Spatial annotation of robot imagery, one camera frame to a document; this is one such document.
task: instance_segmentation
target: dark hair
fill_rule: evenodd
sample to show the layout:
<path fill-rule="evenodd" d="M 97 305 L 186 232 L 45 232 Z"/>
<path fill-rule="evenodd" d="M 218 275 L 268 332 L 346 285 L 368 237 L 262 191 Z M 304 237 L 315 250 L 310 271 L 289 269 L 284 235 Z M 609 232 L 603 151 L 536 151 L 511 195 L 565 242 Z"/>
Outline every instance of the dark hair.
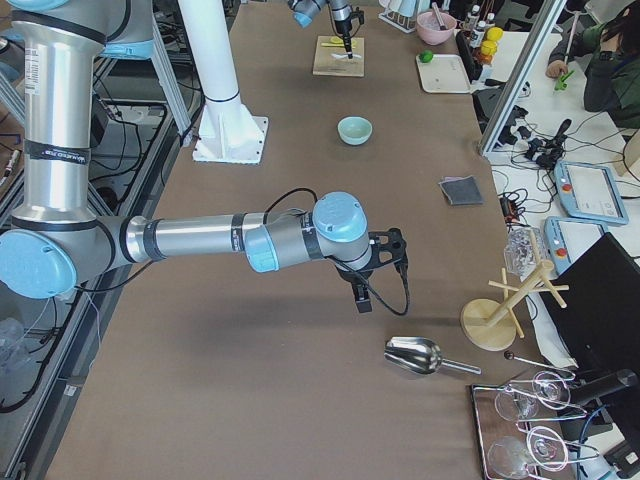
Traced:
<path fill-rule="evenodd" d="M 610 40 L 620 34 L 620 47 L 626 53 L 640 53 L 640 0 L 631 2 L 618 16 L 607 23 L 603 40 Z"/>

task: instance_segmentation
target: pink bowl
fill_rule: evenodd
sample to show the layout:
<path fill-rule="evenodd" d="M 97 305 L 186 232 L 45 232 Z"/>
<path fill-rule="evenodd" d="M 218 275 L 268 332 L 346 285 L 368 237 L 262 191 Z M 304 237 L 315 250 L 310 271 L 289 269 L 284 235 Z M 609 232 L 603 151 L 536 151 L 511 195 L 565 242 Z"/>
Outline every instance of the pink bowl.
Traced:
<path fill-rule="evenodd" d="M 416 19 L 418 36 L 428 45 L 440 45 L 446 42 L 447 39 L 453 35 L 453 31 L 458 25 L 458 21 L 451 15 L 442 12 L 440 15 L 442 15 L 442 20 L 444 20 L 444 24 L 447 26 L 446 30 L 439 29 L 436 16 L 431 10 L 421 13 Z"/>

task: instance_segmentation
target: black cylinder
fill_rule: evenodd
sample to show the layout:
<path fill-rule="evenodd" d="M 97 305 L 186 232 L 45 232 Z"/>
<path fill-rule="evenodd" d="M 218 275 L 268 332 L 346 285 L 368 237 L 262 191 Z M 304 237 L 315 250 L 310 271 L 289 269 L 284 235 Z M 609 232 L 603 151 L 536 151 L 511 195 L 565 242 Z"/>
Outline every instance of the black cylinder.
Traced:
<path fill-rule="evenodd" d="M 638 377 L 633 371 L 629 369 L 618 370 L 571 390 L 571 403 L 586 405 L 591 400 L 637 384 Z"/>

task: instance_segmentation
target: person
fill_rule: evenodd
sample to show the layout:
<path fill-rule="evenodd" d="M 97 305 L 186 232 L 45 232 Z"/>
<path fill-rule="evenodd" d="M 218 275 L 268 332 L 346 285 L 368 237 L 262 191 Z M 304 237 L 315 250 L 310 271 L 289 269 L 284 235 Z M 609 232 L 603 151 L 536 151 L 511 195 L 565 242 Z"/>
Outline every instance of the person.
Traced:
<path fill-rule="evenodd" d="M 568 44 L 569 38 L 564 38 L 551 52 L 548 77 L 568 73 Z M 585 110 L 607 111 L 619 128 L 640 128 L 640 0 L 610 22 L 574 36 L 569 59 L 589 53 L 593 57 L 585 71 Z"/>

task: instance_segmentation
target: wooden cutting board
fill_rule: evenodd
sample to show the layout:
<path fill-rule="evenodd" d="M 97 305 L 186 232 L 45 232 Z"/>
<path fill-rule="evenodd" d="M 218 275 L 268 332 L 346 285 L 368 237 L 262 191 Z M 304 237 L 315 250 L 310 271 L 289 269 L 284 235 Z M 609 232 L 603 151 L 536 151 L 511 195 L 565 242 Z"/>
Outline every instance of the wooden cutting board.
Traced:
<path fill-rule="evenodd" d="M 313 59 L 314 75 L 331 75 L 336 77 L 364 77 L 364 38 L 352 39 L 354 57 L 334 58 L 331 54 L 346 55 L 344 48 L 323 47 L 323 43 L 330 43 L 331 37 L 320 35 L 316 41 L 316 54 Z"/>

